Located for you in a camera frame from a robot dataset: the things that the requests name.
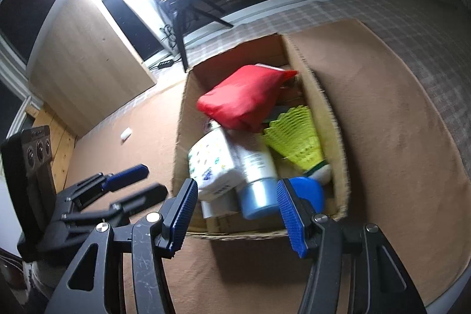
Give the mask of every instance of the red pouch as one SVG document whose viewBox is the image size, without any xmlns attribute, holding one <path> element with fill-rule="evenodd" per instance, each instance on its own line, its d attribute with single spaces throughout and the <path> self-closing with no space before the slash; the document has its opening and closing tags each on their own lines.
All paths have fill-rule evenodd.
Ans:
<svg viewBox="0 0 471 314">
<path fill-rule="evenodd" d="M 248 65 L 198 99 L 196 107 L 224 128 L 257 133 L 284 82 L 297 71 Z"/>
</svg>

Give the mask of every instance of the blue gripper pad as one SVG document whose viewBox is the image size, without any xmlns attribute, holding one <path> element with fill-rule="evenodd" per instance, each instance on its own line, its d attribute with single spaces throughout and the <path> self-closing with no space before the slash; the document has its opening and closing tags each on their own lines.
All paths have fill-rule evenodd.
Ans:
<svg viewBox="0 0 471 314">
<path fill-rule="evenodd" d="M 190 225 L 191 216 L 196 207 L 198 200 L 198 184 L 193 182 L 190 185 L 188 193 L 183 198 L 180 210 L 173 222 L 170 231 L 172 232 L 172 242 L 170 243 L 170 252 L 174 253 L 181 249 L 188 226 Z"/>
<path fill-rule="evenodd" d="M 172 258 L 181 249 L 197 200 L 198 184 L 187 178 L 178 194 L 161 206 L 159 213 L 164 219 L 162 234 L 156 240 L 156 245 L 162 257 Z"/>
<path fill-rule="evenodd" d="M 300 207 L 299 199 L 287 179 L 278 181 L 276 187 L 276 200 L 280 207 L 281 217 L 284 221 L 284 226 L 288 231 L 288 237 L 291 242 L 291 247 L 298 253 L 300 258 L 304 258 L 308 252 L 306 244 L 306 227 L 310 221 L 306 222 L 306 215 L 303 207 Z"/>
<path fill-rule="evenodd" d="M 149 176 L 149 168 L 144 164 L 139 164 L 109 176 L 103 183 L 102 189 L 107 192 L 114 192 L 135 182 L 144 180 L 147 176 Z"/>
</svg>

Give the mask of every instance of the wooden floor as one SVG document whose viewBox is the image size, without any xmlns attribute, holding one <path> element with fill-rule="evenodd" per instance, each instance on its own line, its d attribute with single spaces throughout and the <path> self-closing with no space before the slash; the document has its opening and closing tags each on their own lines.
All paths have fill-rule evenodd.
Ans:
<svg viewBox="0 0 471 314">
<path fill-rule="evenodd" d="M 52 176 L 56 191 L 60 192 L 64 189 L 77 135 L 44 103 L 42 109 L 35 116 L 33 127 L 46 125 L 51 130 Z"/>
</svg>

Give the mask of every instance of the white wall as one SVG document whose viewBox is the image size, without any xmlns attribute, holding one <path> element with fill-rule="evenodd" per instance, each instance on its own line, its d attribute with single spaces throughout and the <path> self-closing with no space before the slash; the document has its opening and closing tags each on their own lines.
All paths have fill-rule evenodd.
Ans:
<svg viewBox="0 0 471 314">
<path fill-rule="evenodd" d="M 0 177 L 0 218 L 0 247 L 19 256 L 16 244 L 22 232 L 21 226 L 3 177 Z"/>
</svg>

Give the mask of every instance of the wooden cabinet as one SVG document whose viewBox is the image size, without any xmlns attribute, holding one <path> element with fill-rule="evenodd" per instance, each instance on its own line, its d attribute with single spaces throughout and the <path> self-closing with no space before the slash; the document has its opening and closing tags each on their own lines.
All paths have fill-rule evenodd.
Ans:
<svg viewBox="0 0 471 314">
<path fill-rule="evenodd" d="M 79 137 L 155 84 L 105 9 L 67 0 L 48 31 L 30 87 Z"/>
</svg>

